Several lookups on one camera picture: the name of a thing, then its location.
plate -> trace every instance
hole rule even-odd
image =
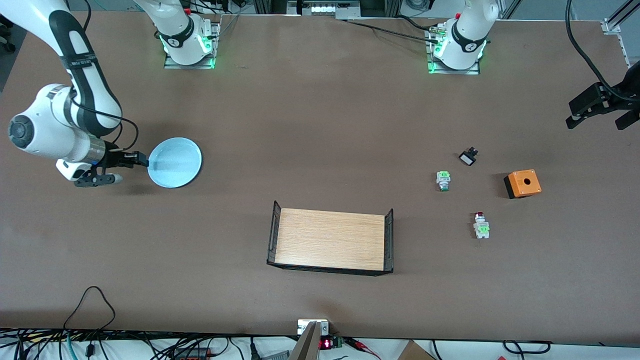
[[[163,188],[187,185],[199,173],[202,153],[195,142],[187,138],[167,139],[149,156],[149,177]]]

green and white connector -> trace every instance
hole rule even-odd
[[[449,182],[451,181],[451,175],[448,171],[438,171],[436,173],[436,183],[440,187],[441,192],[449,191]]]

blue plate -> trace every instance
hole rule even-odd
[[[149,156],[149,177],[163,188],[179,188],[193,180],[202,165],[202,153],[186,138],[167,139]]]

brown cardboard piece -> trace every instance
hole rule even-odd
[[[424,349],[415,343],[413,340],[409,340],[409,342],[402,350],[402,354],[398,357],[398,360],[436,360],[433,356],[429,355],[428,352],[424,351]]]

orange and black block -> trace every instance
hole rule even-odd
[[[538,176],[533,169],[514,171],[504,178],[509,199],[528,197],[542,192]]]

